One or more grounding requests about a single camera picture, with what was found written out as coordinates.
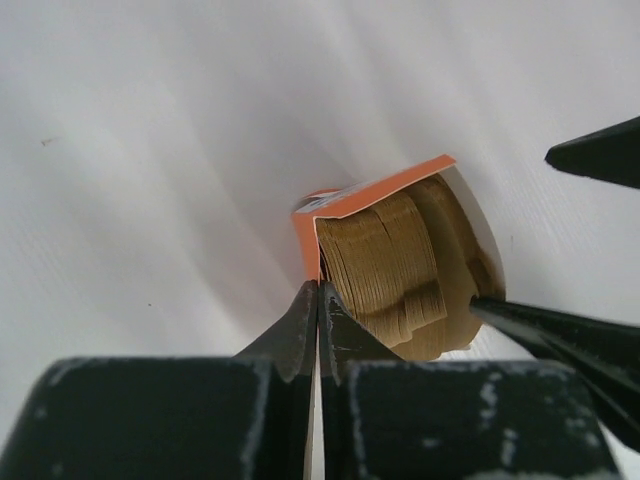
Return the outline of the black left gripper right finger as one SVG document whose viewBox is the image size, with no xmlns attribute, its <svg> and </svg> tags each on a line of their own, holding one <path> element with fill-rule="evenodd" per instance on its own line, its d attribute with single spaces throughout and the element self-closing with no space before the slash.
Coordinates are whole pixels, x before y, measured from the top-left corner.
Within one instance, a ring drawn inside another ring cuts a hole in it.
<svg viewBox="0 0 640 480">
<path fill-rule="evenodd" d="M 319 290 L 329 479 L 617 479 L 589 390 L 557 361 L 404 361 Z"/>
</svg>

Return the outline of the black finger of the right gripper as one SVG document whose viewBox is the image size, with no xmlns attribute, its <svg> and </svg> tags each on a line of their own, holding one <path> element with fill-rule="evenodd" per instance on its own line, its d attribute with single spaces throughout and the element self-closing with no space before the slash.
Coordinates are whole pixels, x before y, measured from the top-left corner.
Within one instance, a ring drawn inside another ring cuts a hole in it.
<svg viewBox="0 0 640 480">
<path fill-rule="evenodd" d="M 639 329 L 507 302 L 470 300 L 470 311 L 539 360 L 571 367 L 618 438 L 639 436 Z"/>
<path fill-rule="evenodd" d="M 545 162 L 575 176 L 639 189 L 639 118 L 551 147 Z"/>
</svg>

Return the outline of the orange coffee filter box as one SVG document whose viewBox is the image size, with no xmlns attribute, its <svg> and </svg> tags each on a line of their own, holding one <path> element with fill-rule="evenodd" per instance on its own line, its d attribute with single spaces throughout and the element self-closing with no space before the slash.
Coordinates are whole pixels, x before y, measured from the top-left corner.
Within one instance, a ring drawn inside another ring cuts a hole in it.
<svg viewBox="0 0 640 480">
<path fill-rule="evenodd" d="M 333 285 L 332 282 L 325 278 L 321 267 L 318 233 L 316 231 L 317 219 L 345 218 L 435 174 L 441 175 L 454 191 L 472 224 L 473 231 L 481 247 L 490 259 L 495 262 L 498 275 L 505 287 L 502 261 L 486 215 L 468 183 L 460 174 L 455 159 L 448 155 L 441 155 L 380 180 L 359 183 L 343 189 L 320 190 L 307 196 L 303 204 L 293 212 L 292 222 L 300 243 L 308 277 L 316 281 L 326 281 Z"/>
</svg>

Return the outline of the brown paper coffee filters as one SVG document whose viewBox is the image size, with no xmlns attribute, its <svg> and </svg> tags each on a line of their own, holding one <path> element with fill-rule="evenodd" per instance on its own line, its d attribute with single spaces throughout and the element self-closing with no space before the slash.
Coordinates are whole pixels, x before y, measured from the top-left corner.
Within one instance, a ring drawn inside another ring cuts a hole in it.
<svg viewBox="0 0 640 480">
<path fill-rule="evenodd" d="M 316 221 L 321 267 L 355 320 L 410 361 L 467 348 L 474 297 L 504 299 L 496 264 L 435 174 L 342 219 Z"/>
</svg>

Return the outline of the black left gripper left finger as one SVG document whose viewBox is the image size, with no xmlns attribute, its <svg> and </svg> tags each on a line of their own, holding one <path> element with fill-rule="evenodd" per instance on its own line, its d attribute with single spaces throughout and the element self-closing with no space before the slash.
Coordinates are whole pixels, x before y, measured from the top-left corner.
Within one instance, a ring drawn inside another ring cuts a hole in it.
<svg viewBox="0 0 640 480">
<path fill-rule="evenodd" d="M 5 479 L 306 479 L 318 286 L 231 357 L 72 357 L 37 380 Z"/>
</svg>

